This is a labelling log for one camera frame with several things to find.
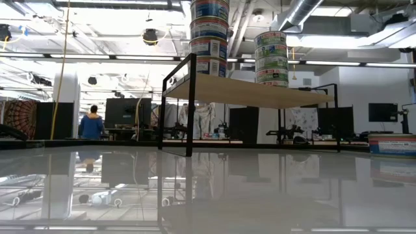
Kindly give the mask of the background wooden workbench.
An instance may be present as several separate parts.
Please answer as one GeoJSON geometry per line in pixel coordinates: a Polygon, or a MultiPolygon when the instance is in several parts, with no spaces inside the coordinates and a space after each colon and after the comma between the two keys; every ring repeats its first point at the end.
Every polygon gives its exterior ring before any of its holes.
{"type": "MultiPolygon", "coordinates": [[[[164,143],[187,143],[186,140],[163,140],[164,143]]],[[[241,140],[193,140],[194,144],[243,144],[241,140]]]]}

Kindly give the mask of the black partition panel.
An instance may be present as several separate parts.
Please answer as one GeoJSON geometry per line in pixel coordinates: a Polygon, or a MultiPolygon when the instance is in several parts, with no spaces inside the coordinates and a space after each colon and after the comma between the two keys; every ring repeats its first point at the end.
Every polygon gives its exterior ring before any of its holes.
{"type": "Polygon", "coordinates": [[[233,140],[241,140],[243,144],[256,144],[258,123],[258,107],[229,110],[229,134],[233,140]]]}
{"type": "MultiPolygon", "coordinates": [[[[54,140],[72,137],[74,103],[59,103],[55,118],[54,140]]],[[[35,140],[49,140],[53,123],[55,103],[40,102],[36,104],[35,140]]]]}
{"type": "Polygon", "coordinates": [[[338,107],[318,109],[318,128],[323,135],[338,133],[341,139],[354,135],[353,107],[338,107]]]}

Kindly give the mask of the large black monitor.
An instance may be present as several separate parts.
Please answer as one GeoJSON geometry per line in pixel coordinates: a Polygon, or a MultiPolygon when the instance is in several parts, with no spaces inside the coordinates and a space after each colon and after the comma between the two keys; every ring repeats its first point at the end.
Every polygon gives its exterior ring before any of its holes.
{"type": "MultiPolygon", "coordinates": [[[[138,98],[109,98],[105,105],[105,128],[115,128],[116,125],[135,125],[138,98]]],[[[138,122],[140,125],[150,125],[151,99],[142,98],[138,105],[138,122]]]]}

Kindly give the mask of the person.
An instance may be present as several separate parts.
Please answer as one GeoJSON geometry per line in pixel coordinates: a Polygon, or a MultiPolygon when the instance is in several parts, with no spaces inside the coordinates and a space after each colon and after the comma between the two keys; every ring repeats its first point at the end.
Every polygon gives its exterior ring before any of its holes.
{"type": "Polygon", "coordinates": [[[99,140],[104,132],[103,119],[98,115],[98,106],[92,105],[90,112],[85,114],[79,125],[79,136],[87,140],[99,140]]]}

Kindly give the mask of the long linear ceiling light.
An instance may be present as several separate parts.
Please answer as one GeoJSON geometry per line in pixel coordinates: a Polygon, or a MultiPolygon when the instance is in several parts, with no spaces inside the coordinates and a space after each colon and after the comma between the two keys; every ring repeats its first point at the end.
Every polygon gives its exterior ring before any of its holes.
{"type": "MultiPolygon", "coordinates": [[[[63,54],[41,54],[41,53],[5,53],[1,52],[3,58],[23,58],[23,59],[63,59],[63,54]]],[[[167,56],[137,56],[137,55],[82,55],[67,54],[67,59],[75,60],[156,60],[156,61],[182,61],[184,57],[167,57],[167,56]]]]}
{"type": "Polygon", "coordinates": [[[366,67],[366,68],[403,68],[415,69],[414,63],[394,63],[394,62],[342,62],[342,61],[323,61],[323,60],[288,60],[288,64],[305,66],[345,66],[345,67],[366,67]]]}

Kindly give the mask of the blue and red box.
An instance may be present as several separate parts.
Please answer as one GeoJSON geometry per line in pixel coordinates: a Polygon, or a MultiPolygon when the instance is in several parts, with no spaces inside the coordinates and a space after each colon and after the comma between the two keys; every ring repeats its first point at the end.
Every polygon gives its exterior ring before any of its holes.
{"type": "Polygon", "coordinates": [[[416,135],[371,134],[368,140],[373,154],[416,157],[416,135]]]}

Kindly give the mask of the red patterned tapestry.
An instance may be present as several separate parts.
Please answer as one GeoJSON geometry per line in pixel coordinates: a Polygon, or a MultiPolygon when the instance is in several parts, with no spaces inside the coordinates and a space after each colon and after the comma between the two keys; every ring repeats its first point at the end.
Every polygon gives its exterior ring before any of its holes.
{"type": "Polygon", "coordinates": [[[24,133],[32,140],[36,131],[37,101],[13,100],[5,103],[3,123],[24,133]]]}

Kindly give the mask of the black ceiling device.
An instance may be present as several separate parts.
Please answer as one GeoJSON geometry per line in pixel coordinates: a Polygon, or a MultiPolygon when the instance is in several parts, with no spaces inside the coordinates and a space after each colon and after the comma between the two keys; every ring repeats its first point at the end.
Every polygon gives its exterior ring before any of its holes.
{"type": "Polygon", "coordinates": [[[0,24],[0,42],[7,42],[12,38],[8,24],[0,24]]]}

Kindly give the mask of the wooden shelf black metal frame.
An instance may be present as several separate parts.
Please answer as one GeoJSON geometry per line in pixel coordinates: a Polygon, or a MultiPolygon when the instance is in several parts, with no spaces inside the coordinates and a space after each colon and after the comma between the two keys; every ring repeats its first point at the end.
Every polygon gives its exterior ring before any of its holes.
{"type": "Polygon", "coordinates": [[[282,88],[264,84],[250,83],[236,79],[217,77],[196,72],[196,54],[191,53],[162,80],[161,107],[159,111],[158,149],[184,147],[185,157],[193,153],[192,137],[195,102],[223,103],[276,109],[281,111],[292,107],[303,107],[333,102],[339,107],[337,85],[332,84],[334,95],[313,93],[313,89],[282,88]],[[164,119],[166,99],[176,98],[188,101],[187,143],[164,143],[164,119]]]}

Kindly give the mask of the spiral silver ventilation duct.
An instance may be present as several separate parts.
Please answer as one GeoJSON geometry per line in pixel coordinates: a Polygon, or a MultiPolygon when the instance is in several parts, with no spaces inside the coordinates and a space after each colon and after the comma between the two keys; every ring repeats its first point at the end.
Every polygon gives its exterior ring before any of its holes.
{"type": "Polygon", "coordinates": [[[269,31],[300,34],[304,23],[324,0],[292,0],[289,8],[274,16],[269,31]]]}

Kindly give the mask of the black aluminium table frame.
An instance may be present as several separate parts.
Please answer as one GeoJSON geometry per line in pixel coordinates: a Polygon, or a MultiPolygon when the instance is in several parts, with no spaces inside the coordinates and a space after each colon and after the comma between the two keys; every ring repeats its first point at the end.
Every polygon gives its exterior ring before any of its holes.
{"type": "MultiPolygon", "coordinates": [[[[156,141],[102,141],[102,140],[0,140],[0,150],[23,150],[31,148],[59,148],[75,146],[135,146],[154,147],[156,141]]],[[[369,153],[368,146],[341,144],[335,145],[290,145],[290,144],[194,144],[193,148],[235,148],[235,149],[281,149],[281,150],[339,150],[369,153]]]]}

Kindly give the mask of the black wall television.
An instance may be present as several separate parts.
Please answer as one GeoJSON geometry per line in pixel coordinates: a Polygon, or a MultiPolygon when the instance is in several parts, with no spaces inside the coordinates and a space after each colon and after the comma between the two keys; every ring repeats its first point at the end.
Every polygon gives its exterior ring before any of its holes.
{"type": "Polygon", "coordinates": [[[398,122],[398,104],[369,103],[369,122],[398,122]]]}

